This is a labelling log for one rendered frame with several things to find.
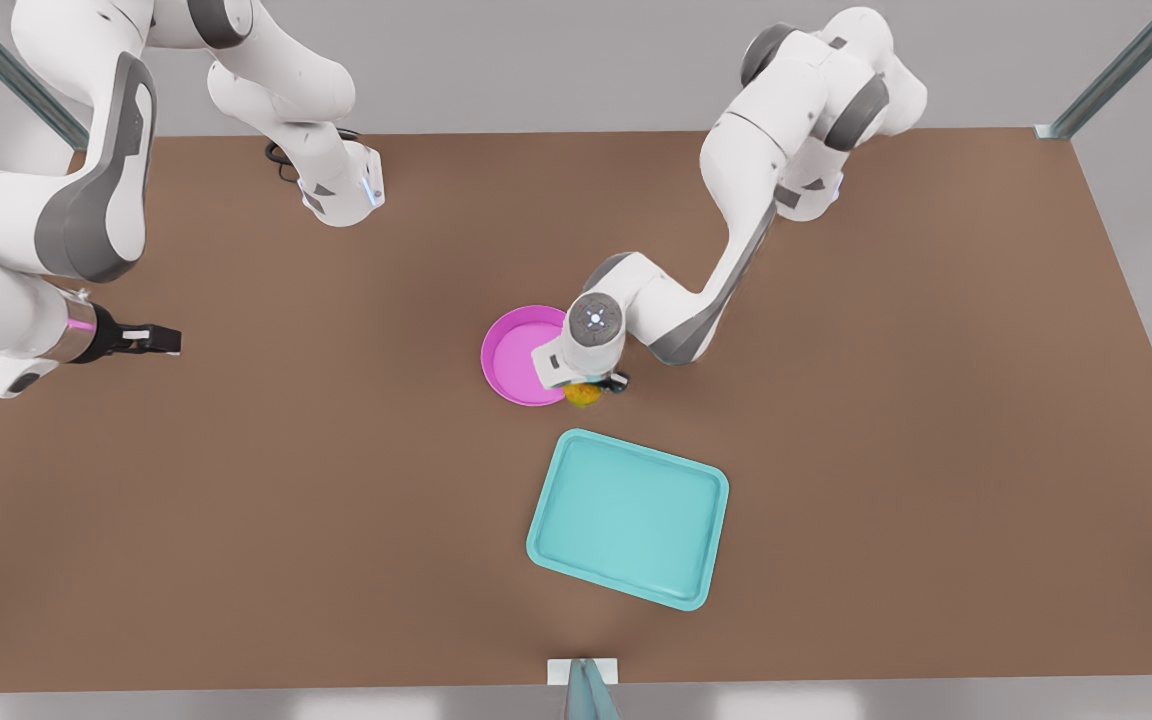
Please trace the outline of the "pink round plate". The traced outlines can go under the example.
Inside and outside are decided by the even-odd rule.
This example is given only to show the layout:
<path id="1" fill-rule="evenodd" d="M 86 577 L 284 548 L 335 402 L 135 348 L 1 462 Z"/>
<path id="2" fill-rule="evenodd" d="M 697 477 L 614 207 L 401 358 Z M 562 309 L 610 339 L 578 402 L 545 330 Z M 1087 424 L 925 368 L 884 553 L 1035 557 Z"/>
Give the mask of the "pink round plate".
<path id="1" fill-rule="evenodd" d="M 480 364 L 488 386 L 516 406 L 553 406 L 562 401 L 562 389 L 541 386 L 532 351 L 561 334 L 563 311 L 558 306 L 516 306 L 500 316 L 485 334 Z"/>

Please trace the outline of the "teal rectangular tray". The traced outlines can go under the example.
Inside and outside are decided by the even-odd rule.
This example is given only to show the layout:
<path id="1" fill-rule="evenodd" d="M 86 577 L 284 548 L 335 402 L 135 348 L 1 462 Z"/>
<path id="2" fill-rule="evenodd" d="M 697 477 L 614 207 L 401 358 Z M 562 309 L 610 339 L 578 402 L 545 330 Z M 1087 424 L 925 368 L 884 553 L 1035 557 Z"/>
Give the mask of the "teal rectangular tray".
<path id="1" fill-rule="evenodd" d="M 698 611 L 730 498 L 722 470 L 623 439 L 558 438 L 526 532 L 539 568 L 675 611 Z"/>

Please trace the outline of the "silver frame post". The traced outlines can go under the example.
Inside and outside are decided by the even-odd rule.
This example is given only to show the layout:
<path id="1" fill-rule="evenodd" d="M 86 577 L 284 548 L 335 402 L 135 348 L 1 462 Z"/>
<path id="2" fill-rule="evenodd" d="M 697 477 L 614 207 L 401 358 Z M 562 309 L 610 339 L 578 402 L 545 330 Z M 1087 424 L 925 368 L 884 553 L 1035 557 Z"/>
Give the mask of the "silver frame post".
<path id="1" fill-rule="evenodd" d="M 1152 18 L 1055 120 L 1033 127 L 1038 141 L 1071 141 L 1151 60 Z"/>
<path id="2" fill-rule="evenodd" d="M 566 688 L 563 720 L 622 720 L 609 689 L 617 683 L 617 659 L 547 660 L 547 684 Z"/>
<path id="3" fill-rule="evenodd" d="M 84 128 L 76 118 L 65 109 L 65 106 L 51 94 L 50 88 L 45 88 L 40 78 L 32 70 L 20 63 L 17 56 L 6 50 L 0 41 L 0 82 L 5 88 L 9 88 L 18 100 L 31 109 L 36 118 L 40 118 L 52 132 L 67 142 L 73 151 L 84 151 L 88 149 L 88 129 Z"/>

